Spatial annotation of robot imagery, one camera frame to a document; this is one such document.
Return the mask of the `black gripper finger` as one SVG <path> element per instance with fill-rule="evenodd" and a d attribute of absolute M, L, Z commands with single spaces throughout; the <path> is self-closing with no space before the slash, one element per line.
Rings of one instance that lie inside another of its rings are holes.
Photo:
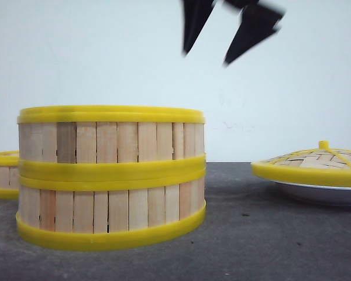
<path fill-rule="evenodd" d="M 186 56 L 191 51 L 215 4 L 213 0 L 183 0 L 182 3 L 184 12 L 183 53 Z"/>
<path fill-rule="evenodd" d="M 224 63 L 229 65 L 252 47 L 278 32 L 276 24 L 285 10 L 260 1 L 226 1 L 241 12 L 238 30 L 226 52 Z"/>

